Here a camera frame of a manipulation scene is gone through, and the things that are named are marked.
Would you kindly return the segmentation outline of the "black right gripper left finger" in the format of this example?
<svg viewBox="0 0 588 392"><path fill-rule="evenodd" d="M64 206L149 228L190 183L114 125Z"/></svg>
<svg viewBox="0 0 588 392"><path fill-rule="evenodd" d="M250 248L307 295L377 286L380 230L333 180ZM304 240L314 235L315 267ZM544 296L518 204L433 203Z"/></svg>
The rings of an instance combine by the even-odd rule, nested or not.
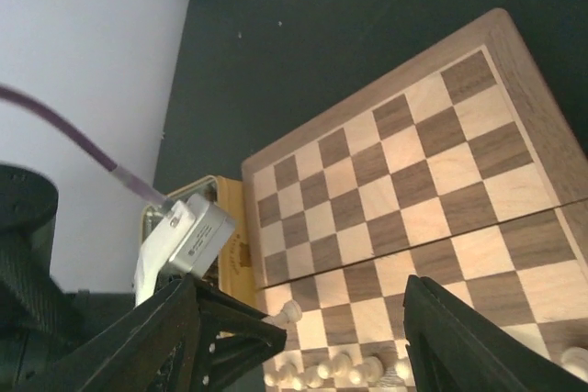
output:
<svg viewBox="0 0 588 392"><path fill-rule="evenodd" d="M196 338L194 280L176 280L57 363L40 391L146 391L170 354L171 389L190 389Z"/></svg>

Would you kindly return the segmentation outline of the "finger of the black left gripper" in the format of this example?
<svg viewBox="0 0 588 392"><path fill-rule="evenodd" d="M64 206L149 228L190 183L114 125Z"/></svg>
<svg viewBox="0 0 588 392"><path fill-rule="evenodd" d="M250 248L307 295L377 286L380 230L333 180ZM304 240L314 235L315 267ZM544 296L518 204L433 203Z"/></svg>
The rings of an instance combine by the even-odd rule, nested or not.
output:
<svg viewBox="0 0 588 392"><path fill-rule="evenodd" d="M222 391L281 353L287 332L264 319L267 314L196 280L198 346L195 389Z"/></svg>

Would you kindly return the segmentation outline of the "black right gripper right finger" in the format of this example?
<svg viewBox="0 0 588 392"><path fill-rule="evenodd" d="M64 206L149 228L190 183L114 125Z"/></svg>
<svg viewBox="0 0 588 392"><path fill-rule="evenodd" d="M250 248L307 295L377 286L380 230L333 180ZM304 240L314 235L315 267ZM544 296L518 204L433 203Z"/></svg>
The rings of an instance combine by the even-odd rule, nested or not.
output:
<svg viewBox="0 0 588 392"><path fill-rule="evenodd" d="M418 391L587 389L586 382L518 342L430 277L408 277L403 306Z"/></svg>

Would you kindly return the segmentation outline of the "light pawn placed later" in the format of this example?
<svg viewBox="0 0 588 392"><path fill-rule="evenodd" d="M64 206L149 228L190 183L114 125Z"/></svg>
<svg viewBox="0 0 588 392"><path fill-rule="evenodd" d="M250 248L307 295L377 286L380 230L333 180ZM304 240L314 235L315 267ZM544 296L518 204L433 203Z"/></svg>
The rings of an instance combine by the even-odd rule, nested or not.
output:
<svg viewBox="0 0 588 392"><path fill-rule="evenodd" d="M396 372L397 377L399 377L403 381L407 381L409 378L413 376L411 364L407 358L399 359L394 365L394 370Z"/></svg>

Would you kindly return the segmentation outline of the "light piece with round base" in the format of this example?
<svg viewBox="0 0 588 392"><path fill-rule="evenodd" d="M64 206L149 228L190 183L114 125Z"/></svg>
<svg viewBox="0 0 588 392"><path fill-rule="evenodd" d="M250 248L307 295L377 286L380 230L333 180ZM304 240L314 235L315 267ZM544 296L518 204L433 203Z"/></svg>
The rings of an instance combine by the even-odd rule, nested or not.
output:
<svg viewBox="0 0 588 392"><path fill-rule="evenodd" d="M320 388L324 384L324 379L318 374L313 367L304 372L295 375L291 380L291 386L296 391L302 391L307 388Z"/></svg>

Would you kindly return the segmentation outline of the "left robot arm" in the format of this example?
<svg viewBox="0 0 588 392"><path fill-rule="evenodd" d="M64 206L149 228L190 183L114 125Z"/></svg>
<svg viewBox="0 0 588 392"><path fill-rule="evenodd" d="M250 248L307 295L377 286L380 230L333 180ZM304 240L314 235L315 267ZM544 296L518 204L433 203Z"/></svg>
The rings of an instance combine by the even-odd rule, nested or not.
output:
<svg viewBox="0 0 588 392"><path fill-rule="evenodd" d="M49 273L58 200L46 177L2 166L4 391L221 391L284 350L284 329L192 276L139 306L64 293Z"/></svg>

